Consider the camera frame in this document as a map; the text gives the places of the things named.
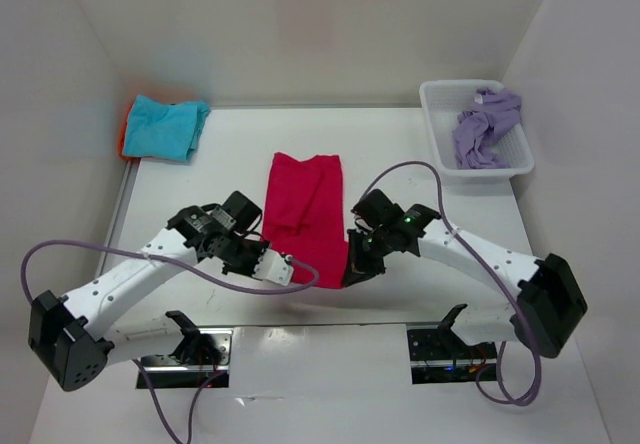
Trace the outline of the magenta t shirt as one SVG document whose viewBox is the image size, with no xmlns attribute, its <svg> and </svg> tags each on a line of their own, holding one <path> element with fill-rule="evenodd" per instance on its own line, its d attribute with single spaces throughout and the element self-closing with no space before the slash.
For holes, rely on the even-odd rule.
<svg viewBox="0 0 640 444">
<path fill-rule="evenodd" d="M 273 156 L 262 236 L 319 274 L 318 288 L 339 290 L 348 258 L 340 157 L 316 155 L 299 161 Z"/>
</svg>

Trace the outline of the cyan t shirt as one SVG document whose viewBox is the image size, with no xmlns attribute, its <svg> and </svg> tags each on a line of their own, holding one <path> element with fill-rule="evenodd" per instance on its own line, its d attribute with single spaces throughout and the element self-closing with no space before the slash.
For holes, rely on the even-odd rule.
<svg viewBox="0 0 640 444">
<path fill-rule="evenodd" d="M 162 104 L 138 95 L 128 118 L 124 154 L 188 163 L 198 149 L 210 111 L 204 101 Z"/>
</svg>

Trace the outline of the orange t shirt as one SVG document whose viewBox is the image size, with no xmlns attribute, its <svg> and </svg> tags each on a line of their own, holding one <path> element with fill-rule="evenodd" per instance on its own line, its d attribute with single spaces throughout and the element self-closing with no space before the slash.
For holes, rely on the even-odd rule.
<svg viewBox="0 0 640 444">
<path fill-rule="evenodd" d="M 124 161 L 130 161 L 134 159 L 124 154 L 128 118 L 129 118 L 129 114 L 131 112 L 132 107 L 133 107 L 133 103 L 130 103 L 127 110 L 125 111 L 124 118 L 119 130 L 118 140 L 117 140 L 117 153 L 118 153 L 118 156 Z"/>
</svg>

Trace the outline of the lavender t shirt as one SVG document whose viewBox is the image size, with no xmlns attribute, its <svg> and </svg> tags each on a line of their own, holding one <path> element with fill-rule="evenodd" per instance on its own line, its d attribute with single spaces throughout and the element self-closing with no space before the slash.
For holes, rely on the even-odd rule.
<svg viewBox="0 0 640 444">
<path fill-rule="evenodd" d="M 463 170 L 506 169 L 509 164 L 491 150 L 521 123 L 521 97 L 506 88 L 479 88 L 469 108 L 457 116 L 452 131 L 456 164 Z"/>
</svg>

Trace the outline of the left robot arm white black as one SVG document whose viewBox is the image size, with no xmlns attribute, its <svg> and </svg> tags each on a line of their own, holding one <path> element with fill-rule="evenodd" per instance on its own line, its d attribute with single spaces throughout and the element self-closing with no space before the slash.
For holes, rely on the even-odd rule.
<svg viewBox="0 0 640 444">
<path fill-rule="evenodd" d="M 94 380 L 109 364 L 138 356 L 166 354 L 176 363 L 218 364 L 213 338 L 181 311 L 165 311 L 129 329 L 116 321 L 185 266 L 218 258 L 224 272 L 278 285 L 292 270 L 267 242 L 249 239 L 261 210 L 242 193 L 223 204 L 189 206 L 140 251 L 92 282 L 57 297 L 46 291 L 31 304 L 28 343 L 66 392 Z"/>
</svg>

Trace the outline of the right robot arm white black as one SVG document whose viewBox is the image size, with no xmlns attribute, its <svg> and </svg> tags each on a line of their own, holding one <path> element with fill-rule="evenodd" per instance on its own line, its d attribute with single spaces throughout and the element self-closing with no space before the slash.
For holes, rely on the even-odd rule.
<svg viewBox="0 0 640 444">
<path fill-rule="evenodd" d="M 352 209 L 363 227 L 348 232 L 342 287 L 385 273 L 385 258 L 410 253 L 444 264 L 503 295 L 505 306 L 477 310 L 458 304 L 441 320 L 438 344 L 450 357 L 483 342 L 520 342 L 553 359 L 585 316 L 588 305 L 568 262 L 521 254 L 446 221 L 421 204 L 403 210 L 375 189 Z"/>
</svg>

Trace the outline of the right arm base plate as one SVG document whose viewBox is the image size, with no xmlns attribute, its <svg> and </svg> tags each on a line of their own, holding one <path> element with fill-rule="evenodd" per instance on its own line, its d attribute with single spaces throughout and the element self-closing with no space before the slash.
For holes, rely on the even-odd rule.
<svg viewBox="0 0 640 444">
<path fill-rule="evenodd" d="M 414 385 L 496 381 L 495 343 L 469 346 L 436 326 L 408 327 L 406 335 Z"/>
</svg>

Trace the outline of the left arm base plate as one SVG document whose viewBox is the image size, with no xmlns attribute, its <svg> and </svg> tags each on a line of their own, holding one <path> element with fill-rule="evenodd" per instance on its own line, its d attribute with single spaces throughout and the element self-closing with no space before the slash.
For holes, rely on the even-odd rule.
<svg viewBox="0 0 640 444">
<path fill-rule="evenodd" d="M 152 387 L 160 389 L 227 388 L 233 331 L 201 328 L 194 344 L 178 347 L 170 354 L 140 359 Z"/>
</svg>

